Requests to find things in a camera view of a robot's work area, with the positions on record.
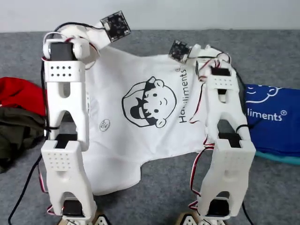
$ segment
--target red fabric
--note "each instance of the red fabric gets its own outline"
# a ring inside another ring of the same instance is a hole
[[[43,91],[37,85],[20,78],[0,78],[0,105],[21,107],[45,116]]]

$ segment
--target logo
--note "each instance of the logo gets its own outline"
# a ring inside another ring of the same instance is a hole
[[[105,120],[103,120],[101,123],[100,123],[100,126],[99,126],[99,129],[101,130],[101,131],[107,131],[107,129],[110,127],[110,125],[111,125],[111,122],[110,122],[110,120],[109,119],[105,119]]]
[[[249,85],[247,87],[247,101],[246,103],[262,103],[267,101],[270,97],[278,94],[281,88],[262,85]]]
[[[138,127],[162,128],[176,104],[174,92],[155,77],[135,84],[122,98],[124,116]]]
[[[286,116],[287,115],[287,111],[286,110],[281,110],[280,114],[283,115],[283,116]]]

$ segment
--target humanoid robot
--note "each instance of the humanoid robot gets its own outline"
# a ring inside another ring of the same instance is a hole
[[[91,180],[83,164],[83,152],[89,149],[90,135],[85,75],[96,60],[101,60],[100,50],[131,31],[121,11],[102,19],[96,26],[76,23],[65,25],[55,31],[61,37],[47,39],[47,36],[44,39],[48,126],[59,127],[64,112],[69,111],[76,124],[77,134],[60,134],[58,129],[51,130],[49,139],[41,149],[47,170],[47,187],[54,213],[63,216],[69,225],[106,225],[109,222],[103,215],[94,219],[97,207],[91,183],[95,181]],[[190,208],[197,212],[200,225],[222,225],[224,220],[238,215],[248,188],[249,169],[255,155],[247,119],[240,104],[236,71],[231,66],[228,54],[209,45],[202,49],[199,45],[190,47],[175,41],[169,57],[195,70],[195,76],[201,84],[199,91],[202,104],[205,104],[207,111],[204,121],[207,138],[203,146],[204,150],[213,150],[210,169],[200,192],[192,187],[192,174],[191,189],[197,200]],[[63,94],[64,83],[70,84],[68,97]],[[164,85],[159,80],[149,79],[149,83],[156,87]],[[172,96],[167,88],[164,91],[166,95]],[[140,113],[139,108],[129,112],[124,109],[124,113],[131,114],[132,123],[141,117],[137,115]],[[171,113],[170,110],[161,119],[143,120],[143,123],[153,123],[161,128]],[[227,120],[236,133],[219,132],[218,122],[221,119]],[[105,130],[110,124],[103,121],[100,126]],[[197,156],[193,168],[202,153],[203,151]],[[184,224],[188,220],[189,217],[183,218]]]

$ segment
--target gray carpet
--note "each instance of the gray carpet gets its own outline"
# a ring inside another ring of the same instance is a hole
[[[0,77],[21,77],[40,84],[40,56],[43,33],[0,34]],[[300,30],[204,30],[133,31],[113,44],[140,56],[168,53],[174,39],[191,45],[211,44],[229,52],[246,83],[300,88]],[[65,122],[64,129],[73,129]],[[6,219],[40,153],[41,145],[26,151],[5,174],[0,174],[0,224]],[[210,153],[198,164],[200,186],[210,165]],[[189,176],[195,154],[151,161],[142,166],[142,180],[134,187],[97,196],[99,209],[113,225],[171,225],[195,199],[189,191]],[[255,157],[245,198],[248,213],[256,225],[299,224],[300,167]],[[40,191],[37,173],[13,217],[13,224],[54,225],[59,218],[45,213],[50,204]],[[229,221],[247,225],[242,212]]]

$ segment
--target white t-shirt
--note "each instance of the white t-shirt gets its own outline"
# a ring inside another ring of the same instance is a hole
[[[95,195],[137,184],[145,162],[203,149],[204,123],[189,122],[201,85],[194,67],[168,55],[101,51],[86,75],[90,147],[82,154]],[[204,116],[200,111],[193,120]]]

